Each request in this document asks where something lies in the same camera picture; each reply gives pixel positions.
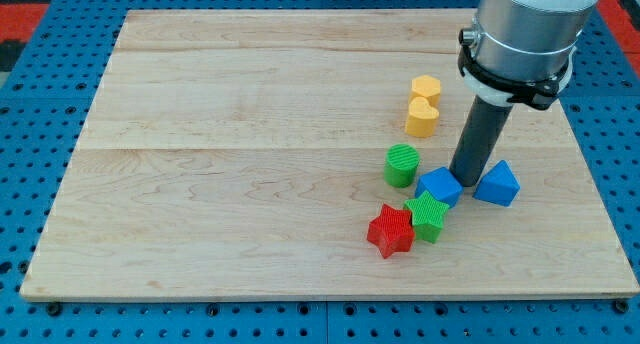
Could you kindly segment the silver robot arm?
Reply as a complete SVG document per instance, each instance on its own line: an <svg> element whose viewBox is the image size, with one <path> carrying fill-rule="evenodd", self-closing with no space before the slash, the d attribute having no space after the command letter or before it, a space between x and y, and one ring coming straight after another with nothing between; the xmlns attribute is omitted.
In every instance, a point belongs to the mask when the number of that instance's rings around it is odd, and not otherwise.
<svg viewBox="0 0 640 344"><path fill-rule="evenodd" d="M599 0L480 0L459 32L460 75L497 107L547 109L571 80L576 43Z"/></svg>

